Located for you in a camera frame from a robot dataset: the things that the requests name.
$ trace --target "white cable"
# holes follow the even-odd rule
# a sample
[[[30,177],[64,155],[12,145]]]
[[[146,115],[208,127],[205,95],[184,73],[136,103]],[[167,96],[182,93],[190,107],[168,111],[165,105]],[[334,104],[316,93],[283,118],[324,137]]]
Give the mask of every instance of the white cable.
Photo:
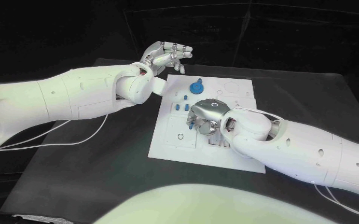
[[[240,108],[240,109],[243,109],[243,110],[247,110],[247,111],[253,111],[253,112],[256,112],[256,113],[259,113],[259,114],[267,114],[269,116],[272,116],[273,118],[276,118],[278,120],[283,120],[283,118],[280,118],[279,116],[276,116],[275,114],[270,114],[270,113],[267,113],[267,112],[265,112],[265,111],[260,111],[260,110],[257,110],[257,109],[252,109],[252,108],[247,108],[247,107],[242,107],[242,106],[234,106],[234,107],[237,107],[237,108]]]
[[[38,138],[40,136],[43,136],[44,134],[47,134],[48,132],[51,132],[53,130],[56,130],[58,127],[61,127],[70,120],[67,120],[64,123],[61,123],[57,127],[51,128],[47,132],[44,132],[41,135],[32,137],[31,139],[25,140],[25,141],[21,141],[19,143],[15,143],[15,144],[11,144],[11,145],[5,145],[5,146],[1,146],[0,149],[2,148],[7,148],[7,147],[11,147],[14,145],[19,145],[25,142],[30,142],[31,140],[34,140],[35,138]]]
[[[67,144],[43,144],[43,145],[34,145],[34,146],[28,146],[28,147],[21,147],[21,148],[11,148],[11,149],[0,149],[0,151],[5,151],[5,150],[24,150],[24,149],[30,149],[30,148],[35,148],[35,147],[43,147],[43,146],[66,146],[66,145],[77,145],[80,143],[83,143],[96,133],[97,131],[100,130],[102,128],[102,125],[105,124],[105,121],[106,121],[106,116],[105,116],[105,119],[103,119],[103,122],[99,126],[99,128],[96,129],[94,133],[81,141],[76,142],[76,143],[67,143]]]
[[[337,201],[337,199],[334,198],[334,196],[332,196],[332,194],[331,194],[328,188],[327,188],[327,191],[328,191],[329,195],[332,196],[332,198],[335,199],[335,201],[331,200],[331,199],[319,192],[319,190],[316,189],[315,184],[314,184],[314,187],[315,187],[315,190],[316,190],[316,192],[319,193],[319,195],[321,195],[329,202],[332,202],[334,204],[337,204],[338,206],[341,206],[345,210],[348,210],[350,212],[353,212],[354,214],[359,215],[359,211],[355,211],[354,209],[351,209],[350,207],[347,207],[345,205],[342,205],[342,204]]]

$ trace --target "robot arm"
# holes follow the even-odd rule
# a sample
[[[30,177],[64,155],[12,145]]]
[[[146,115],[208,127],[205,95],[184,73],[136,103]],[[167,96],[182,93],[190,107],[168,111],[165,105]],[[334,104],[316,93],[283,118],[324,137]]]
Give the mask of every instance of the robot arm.
[[[198,110],[203,104],[211,109]],[[217,100],[198,101],[188,119],[195,115],[218,126],[216,131],[239,156],[255,158],[296,180],[359,194],[359,144],[309,125],[279,117],[269,120],[255,109],[236,106],[223,112],[216,104]]]
[[[0,85],[0,145],[19,131],[56,120],[90,119],[141,104],[151,92],[162,95],[164,66],[180,68],[191,48],[156,41],[139,62],[84,67],[38,81]]]

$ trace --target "blue object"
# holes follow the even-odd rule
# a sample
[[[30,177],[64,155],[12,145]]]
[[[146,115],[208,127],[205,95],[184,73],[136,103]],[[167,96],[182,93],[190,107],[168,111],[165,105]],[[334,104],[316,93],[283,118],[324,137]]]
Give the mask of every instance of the blue object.
[[[197,82],[191,83],[190,86],[188,86],[188,91],[193,93],[193,94],[200,94],[203,92],[203,85],[201,85],[201,79],[198,78],[197,79]]]

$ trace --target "gray surface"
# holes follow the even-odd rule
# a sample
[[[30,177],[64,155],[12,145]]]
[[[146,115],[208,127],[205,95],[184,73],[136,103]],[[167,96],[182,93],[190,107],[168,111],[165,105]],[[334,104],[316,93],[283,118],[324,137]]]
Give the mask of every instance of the gray surface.
[[[97,59],[94,65],[128,64]],[[171,69],[159,74],[175,74]],[[185,74],[252,79],[257,109],[309,124],[359,141],[359,104],[341,75],[262,71],[187,65]],[[83,144],[37,150],[1,208],[2,213],[41,215],[74,222],[93,222],[123,200],[159,186],[198,183],[259,193],[312,211],[340,223],[359,216],[328,202],[311,184],[266,168],[266,174],[146,158],[161,98],[107,116],[106,123]],[[70,121],[44,143],[76,142],[96,130],[103,117]],[[359,196],[332,190],[348,206]]]

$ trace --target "blue knob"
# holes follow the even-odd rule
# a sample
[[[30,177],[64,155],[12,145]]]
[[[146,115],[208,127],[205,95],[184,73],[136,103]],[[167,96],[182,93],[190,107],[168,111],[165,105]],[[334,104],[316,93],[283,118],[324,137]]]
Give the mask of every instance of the blue knob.
[[[191,83],[188,86],[188,91],[193,94],[200,94],[203,92],[203,85],[201,85],[201,79],[197,79],[197,82]]]

